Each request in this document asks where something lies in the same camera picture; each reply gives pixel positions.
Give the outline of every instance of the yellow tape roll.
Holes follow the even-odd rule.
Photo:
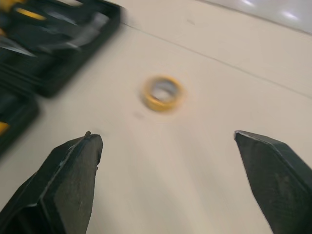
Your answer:
[[[4,122],[0,122],[0,136],[9,128],[9,125]]]
[[[182,85],[172,77],[156,77],[146,82],[143,89],[143,100],[153,111],[169,111],[181,101]]]

